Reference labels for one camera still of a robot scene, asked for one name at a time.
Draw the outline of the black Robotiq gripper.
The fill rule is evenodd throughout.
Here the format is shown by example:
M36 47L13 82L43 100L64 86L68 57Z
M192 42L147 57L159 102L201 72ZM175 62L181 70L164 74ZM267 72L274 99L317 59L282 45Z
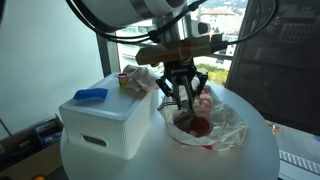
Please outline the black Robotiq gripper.
M172 87L167 85L164 76L169 80ZM156 83L167 97L174 100L178 109L182 108L182 104L176 77L180 79L183 76L182 82L188 98L187 109L189 112L193 112L195 98L201 94L206 85L208 73L197 71L192 60L171 61L164 63L164 76L157 79Z

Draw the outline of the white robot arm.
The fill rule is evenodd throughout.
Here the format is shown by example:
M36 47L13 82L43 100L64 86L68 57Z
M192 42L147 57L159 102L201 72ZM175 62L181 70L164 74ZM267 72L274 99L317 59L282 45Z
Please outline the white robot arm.
M196 1L186 0L73 0L74 13L101 37L121 44L152 41L136 55L140 65L164 65L164 75L156 80L164 94L177 107L193 109L194 99L200 95L207 75L196 70L193 58L209 51L209 38L176 36L176 23L198 8ZM134 23L153 20L156 28L144 35L116 36L114 33Z

